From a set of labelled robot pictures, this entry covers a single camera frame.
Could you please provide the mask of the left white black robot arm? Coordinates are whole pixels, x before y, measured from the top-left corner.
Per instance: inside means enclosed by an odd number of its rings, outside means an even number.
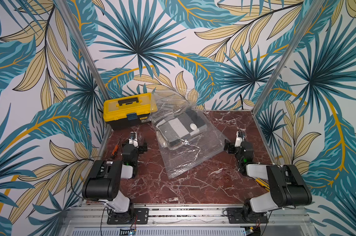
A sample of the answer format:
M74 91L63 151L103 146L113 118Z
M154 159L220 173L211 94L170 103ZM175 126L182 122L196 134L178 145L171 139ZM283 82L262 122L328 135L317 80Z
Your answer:
M108 224L132 223L137 218L133 203L120 190L122 179L133 179L138 172L138 158L148 151L146 142L128 141L122 146L122 160L96 160L84 182L82 197L104 204Z

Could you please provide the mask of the clear plastic vacuum bag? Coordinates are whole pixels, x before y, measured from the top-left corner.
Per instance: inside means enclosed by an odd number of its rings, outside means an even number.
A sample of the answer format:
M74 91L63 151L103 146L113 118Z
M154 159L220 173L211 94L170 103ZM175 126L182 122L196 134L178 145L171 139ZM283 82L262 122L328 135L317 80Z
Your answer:
M176 93L153 92L156 111L150 116L169 179L173 179L223 151L225 135Z

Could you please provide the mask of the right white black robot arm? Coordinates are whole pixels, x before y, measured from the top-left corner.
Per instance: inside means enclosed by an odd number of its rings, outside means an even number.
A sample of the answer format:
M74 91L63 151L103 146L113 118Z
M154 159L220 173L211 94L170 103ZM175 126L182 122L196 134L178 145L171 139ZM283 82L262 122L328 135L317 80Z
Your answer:
M233 154L237 160L239 172L252 179L265 180L269 191L245 201L242 208L226 209L229 222L267 223L267 212L284 207L308 206L312 195L302 175L295 165L267 165L253 161L254 149L248 141L231 143L226 140L224 151Z

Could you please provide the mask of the grey checkered blanket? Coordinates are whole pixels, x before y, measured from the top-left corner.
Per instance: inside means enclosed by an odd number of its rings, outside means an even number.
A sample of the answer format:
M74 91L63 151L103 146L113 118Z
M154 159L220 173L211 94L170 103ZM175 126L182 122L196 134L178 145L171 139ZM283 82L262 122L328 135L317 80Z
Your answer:
M196 124L198 129L192 130L190 124ZM177 149L183 142L191 141L205 132L208 121L201 112L187 108L181 113L158 120L155 125L163 141L162 146Z

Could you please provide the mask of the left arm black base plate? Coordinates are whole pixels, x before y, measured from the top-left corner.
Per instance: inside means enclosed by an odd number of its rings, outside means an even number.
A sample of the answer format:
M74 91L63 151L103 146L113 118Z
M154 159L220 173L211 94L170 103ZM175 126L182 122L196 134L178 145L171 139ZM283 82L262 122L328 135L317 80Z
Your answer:
M149 218L148 208L130 208L124 213L115 213L110 210L108 213L107 224L108 225L146 225Z

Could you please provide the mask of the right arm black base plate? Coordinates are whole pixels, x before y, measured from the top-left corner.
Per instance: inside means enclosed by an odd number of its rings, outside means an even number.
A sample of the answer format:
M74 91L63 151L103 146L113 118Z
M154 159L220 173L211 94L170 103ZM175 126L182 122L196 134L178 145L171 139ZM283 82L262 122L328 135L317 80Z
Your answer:
M249 212L241 207L229 207L225 211L230 224L264 224L268 222L266 213Z

